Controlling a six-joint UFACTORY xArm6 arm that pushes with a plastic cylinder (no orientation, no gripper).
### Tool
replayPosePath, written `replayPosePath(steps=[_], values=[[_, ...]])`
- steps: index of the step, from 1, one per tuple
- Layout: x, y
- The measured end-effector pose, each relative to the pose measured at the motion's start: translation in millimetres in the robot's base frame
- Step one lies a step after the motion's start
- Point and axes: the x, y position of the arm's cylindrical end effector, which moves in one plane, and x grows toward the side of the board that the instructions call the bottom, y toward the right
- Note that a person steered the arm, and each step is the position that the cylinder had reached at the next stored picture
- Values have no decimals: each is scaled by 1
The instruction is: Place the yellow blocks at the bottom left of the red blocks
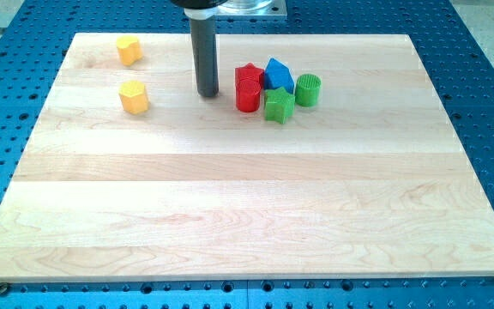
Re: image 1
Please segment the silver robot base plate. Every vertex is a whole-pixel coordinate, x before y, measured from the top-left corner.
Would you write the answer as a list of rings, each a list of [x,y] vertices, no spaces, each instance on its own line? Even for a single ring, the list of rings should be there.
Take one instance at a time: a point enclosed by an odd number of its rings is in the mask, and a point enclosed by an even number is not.
[[[286,0],[228,0],[218,7],[216,18],[218,20],[285,20]]]

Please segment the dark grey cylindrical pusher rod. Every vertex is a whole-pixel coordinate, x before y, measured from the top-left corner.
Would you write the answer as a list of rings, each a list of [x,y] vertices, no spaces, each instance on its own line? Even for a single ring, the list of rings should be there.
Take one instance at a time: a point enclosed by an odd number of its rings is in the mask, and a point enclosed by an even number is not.
[[[190,19],[196,88],[202,97],[214,97],[219,92],[215,31],[213,17],[206,20]]]

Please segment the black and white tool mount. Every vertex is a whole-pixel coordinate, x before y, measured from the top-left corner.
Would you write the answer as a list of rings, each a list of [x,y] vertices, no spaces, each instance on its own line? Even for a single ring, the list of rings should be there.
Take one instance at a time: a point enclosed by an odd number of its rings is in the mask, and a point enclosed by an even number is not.
[[[171,3],[182,8],[187,17],[194,20],[207,20],[213,17],[218,7],[227,0],[171,0]]]

